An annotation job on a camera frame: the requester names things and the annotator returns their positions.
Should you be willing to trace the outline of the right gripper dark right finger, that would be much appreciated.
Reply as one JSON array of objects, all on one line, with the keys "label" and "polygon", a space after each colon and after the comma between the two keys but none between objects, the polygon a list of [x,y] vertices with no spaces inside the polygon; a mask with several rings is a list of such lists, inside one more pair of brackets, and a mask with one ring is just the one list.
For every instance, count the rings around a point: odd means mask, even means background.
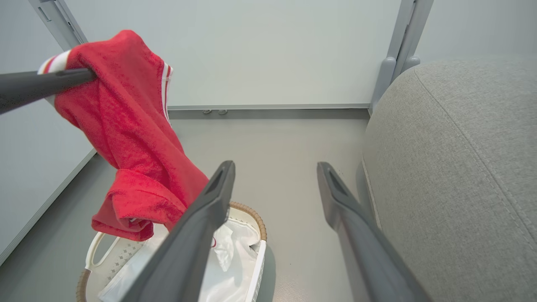
[{"label": "right gripper dark right finger", "polygon": [[392,244],[328,162],[317,163],[328,225],[337,233],[355,302],[430,302]]}]

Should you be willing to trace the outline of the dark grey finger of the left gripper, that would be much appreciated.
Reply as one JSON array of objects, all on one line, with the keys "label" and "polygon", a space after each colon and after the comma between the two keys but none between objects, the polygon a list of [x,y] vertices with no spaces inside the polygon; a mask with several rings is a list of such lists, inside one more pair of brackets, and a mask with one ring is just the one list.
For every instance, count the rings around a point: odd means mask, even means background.
[{"label": "dark grey finger of the left gripper", "polygon": [[88,68],[37,74],[33,71],[0,75],[0,114],[59,94],[96,79]]}]

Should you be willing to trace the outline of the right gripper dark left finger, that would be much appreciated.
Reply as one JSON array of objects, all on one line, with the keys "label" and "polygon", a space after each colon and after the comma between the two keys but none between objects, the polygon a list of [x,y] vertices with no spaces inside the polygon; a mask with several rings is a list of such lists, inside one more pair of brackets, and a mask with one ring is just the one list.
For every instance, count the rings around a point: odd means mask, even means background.
[{"label": "right gripper dark left finger", "polygon": [[124,302],[198,300],[212,237],[227,220],[234,181],[234,162],[222,162],[123,296]]}]

